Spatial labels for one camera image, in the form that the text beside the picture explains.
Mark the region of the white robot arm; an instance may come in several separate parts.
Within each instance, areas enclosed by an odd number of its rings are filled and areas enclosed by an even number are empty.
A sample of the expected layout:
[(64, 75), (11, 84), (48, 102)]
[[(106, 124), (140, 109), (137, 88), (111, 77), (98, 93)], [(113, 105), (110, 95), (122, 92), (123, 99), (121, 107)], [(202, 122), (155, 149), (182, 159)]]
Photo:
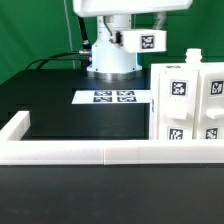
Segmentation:
[[(167, 11), (186, 10), (193, 0), (73, 0), (74, 12), (97, 18), (97, 40), (91, 49), (88, 74), (107, 80), (128, 79), (141, 71), (138, 53), (166, 51), (162, 30)], [(156, 13), (152, 29), (132, 29), (133, 14)]]

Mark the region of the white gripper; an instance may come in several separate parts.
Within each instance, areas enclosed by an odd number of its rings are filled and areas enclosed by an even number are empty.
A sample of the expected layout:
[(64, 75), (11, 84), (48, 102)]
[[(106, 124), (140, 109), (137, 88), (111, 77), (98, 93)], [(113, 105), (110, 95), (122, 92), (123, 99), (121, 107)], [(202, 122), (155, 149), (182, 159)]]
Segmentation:
[(103, 23), (110, 33), (109, 41), (121, 43), (121, 33), (114, 26), (111, 15), (156, 14), (155, 30), (160, 30), (166, 21), (167, 11), (186, 10), (193, 0), (73, 0), (73, 10), (80, 17), (104, 16)]

